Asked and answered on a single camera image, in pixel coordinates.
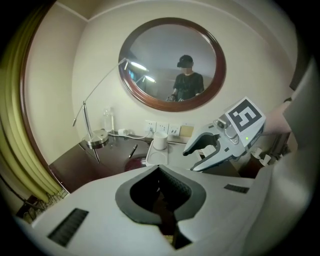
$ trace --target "water bottle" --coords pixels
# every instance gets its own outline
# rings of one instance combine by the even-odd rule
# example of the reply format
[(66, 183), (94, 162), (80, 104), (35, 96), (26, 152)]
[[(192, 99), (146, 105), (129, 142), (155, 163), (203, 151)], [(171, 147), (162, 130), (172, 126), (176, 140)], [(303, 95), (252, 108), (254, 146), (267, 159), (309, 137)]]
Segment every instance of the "water bottle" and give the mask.
[(103, 126), (106, 132), (113, 131), (113, 113), (110, 108), (105, 108), (103, 111)]

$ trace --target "white wall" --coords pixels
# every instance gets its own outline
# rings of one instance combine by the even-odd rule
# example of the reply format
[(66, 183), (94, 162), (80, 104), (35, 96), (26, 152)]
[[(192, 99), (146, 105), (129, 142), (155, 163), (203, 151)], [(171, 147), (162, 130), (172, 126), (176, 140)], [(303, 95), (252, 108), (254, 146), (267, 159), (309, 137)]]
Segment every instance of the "white wall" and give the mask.
[(255, 15), (270, 30), (295, 68), (298, 56), (296, 29), (285, 12), (272, 0), (234, 1)]
[(35, 141), (48, 164), (76, 145), (72, 127), (72, 72), (86, 22), (53, 5), (31, 45), (26, 67), (25, 100)]
[[(282, 103), (292, 93), (289, 84), (294, 73), (284, 49), (268, 28), (241, 5), (232, 1), (211, 2), (214, 7), (195, 2), (135, 1), (92, 18), (80, 39), (73, 67), (74, 111), (106, 71), (116, 65), (127, 36), (143, 23), (162, 17), (188, 19), (212, 33), (226, 58), (227, 72), (222, 89), (210, 102), (197, 109), (163, 112), (134, 99), (115, 70), (87, 102), (94, 129), (102, 127), (102, 112), (109, 106), (115, 110), (116, 129), (132, 129), (137, 135), (143, 135), (144, 120), (192, 123), (199, 128), (219, 117), (225, 108), (244, 96), (265, 113)], [(83, 121), (77, 123), (77, 130), (83, 137), (86, 133)], [(272, 142), (268, 137), (260, 139), (263, 147)]]

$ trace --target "ceiling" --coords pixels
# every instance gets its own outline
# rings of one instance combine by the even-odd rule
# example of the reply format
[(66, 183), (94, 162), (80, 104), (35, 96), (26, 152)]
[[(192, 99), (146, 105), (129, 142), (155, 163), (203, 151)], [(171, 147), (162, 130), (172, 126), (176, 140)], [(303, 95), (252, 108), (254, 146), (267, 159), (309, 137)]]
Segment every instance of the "ceiling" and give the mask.
[(69, 7), (86, 19), (90, 19), (94, 11), (104, 0), (58, 0), (57, 2)]

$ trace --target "dark countertop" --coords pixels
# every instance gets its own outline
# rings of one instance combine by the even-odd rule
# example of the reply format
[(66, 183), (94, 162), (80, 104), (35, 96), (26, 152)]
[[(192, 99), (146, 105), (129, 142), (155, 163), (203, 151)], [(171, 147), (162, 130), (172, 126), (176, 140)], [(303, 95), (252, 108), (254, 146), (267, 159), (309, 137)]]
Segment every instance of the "dark countertop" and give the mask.
[[(138, 147), (129, 159), (136, 144)], [(144, 167), (149, 146), (150, 143), (143, 140), (109, 136), (104, 146), (94, 151), (82, 141), (49, 168), (61, 185), (72, 193), (91, 181)]]

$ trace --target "curtain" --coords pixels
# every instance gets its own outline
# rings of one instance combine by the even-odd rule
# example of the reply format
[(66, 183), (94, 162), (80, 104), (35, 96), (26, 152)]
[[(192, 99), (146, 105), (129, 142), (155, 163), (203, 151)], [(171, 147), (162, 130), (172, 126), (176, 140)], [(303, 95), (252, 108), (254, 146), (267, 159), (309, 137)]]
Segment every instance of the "curtain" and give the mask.
[(8, 43), (0, 66), (0, 161), (37, 198), (48, 202), (61, 187), (37, 158), (26, 133), (20, 108), (22, 63), (32, 37), (52, 3), (36, 7)]

